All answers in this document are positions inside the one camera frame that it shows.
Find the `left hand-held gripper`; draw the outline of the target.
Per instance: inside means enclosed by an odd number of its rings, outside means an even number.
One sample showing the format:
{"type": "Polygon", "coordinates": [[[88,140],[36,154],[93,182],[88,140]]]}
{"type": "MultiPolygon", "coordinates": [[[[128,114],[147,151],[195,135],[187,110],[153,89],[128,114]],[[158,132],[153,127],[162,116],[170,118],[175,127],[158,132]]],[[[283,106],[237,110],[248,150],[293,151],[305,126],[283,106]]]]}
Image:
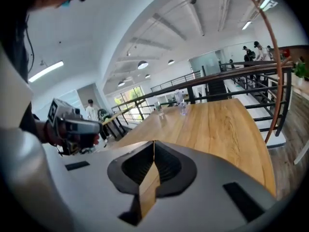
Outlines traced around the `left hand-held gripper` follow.
{"type": "Polygon", "coordinates": [[[48,112],[48,122],[56,136],[62,141],[58,153],[61,156],[74,155],[84,149],[80,148],[82,134],[98,134],[101,125],[98,122],[85,120],[80,109],[65,101],[54,98],[48,112]]]}

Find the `person's left hand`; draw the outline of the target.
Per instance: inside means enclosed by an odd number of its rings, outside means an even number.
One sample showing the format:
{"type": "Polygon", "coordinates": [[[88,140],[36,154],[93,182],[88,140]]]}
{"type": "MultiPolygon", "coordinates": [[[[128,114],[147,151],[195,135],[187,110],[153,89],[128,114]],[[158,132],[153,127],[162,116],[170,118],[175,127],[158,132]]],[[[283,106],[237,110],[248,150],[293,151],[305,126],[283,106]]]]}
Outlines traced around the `person's left hand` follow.
{"type": "Polygon", "coordinates": [[[98,141],[98,134],[82,134],[80,136],[80,148],[92,148],[94,145],[98,144],[98,141]]]}

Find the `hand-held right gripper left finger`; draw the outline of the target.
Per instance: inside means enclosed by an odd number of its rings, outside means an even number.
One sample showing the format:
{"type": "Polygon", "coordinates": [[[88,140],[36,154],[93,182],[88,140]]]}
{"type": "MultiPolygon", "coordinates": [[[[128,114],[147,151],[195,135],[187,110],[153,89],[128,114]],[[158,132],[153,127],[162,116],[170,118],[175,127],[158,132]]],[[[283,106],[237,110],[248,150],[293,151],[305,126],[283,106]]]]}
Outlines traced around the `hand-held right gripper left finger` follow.
{"type": "Polygon", "coordinates": [[[88,155],[61,157],[46,147],[47,162],[56,189],[73,218],[144,218],[155,203],[150,186],[151,169],[137,192],[128,194],[114,183],[125,183],[128,176],[122,171],[120,160],[142,152],[154,157],[154,143],[139,142],[119,149],[88,155]]]}

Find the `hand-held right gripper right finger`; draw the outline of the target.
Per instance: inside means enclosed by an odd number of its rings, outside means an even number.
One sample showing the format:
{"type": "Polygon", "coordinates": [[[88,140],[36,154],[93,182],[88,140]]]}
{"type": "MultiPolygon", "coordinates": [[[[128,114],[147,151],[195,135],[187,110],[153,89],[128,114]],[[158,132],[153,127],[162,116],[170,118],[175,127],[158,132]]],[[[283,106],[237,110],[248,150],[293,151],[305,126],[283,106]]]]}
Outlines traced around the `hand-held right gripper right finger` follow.
{"type": "Polygon", "coordinates": [[[264,185],[221,157],[164,143],[195,162],[197,175],[180,195],[158,198],[141,222],[142,229],[237,229],[248,223],[224,185],[237,183],[262,209],[275,197],[264,185]]]}

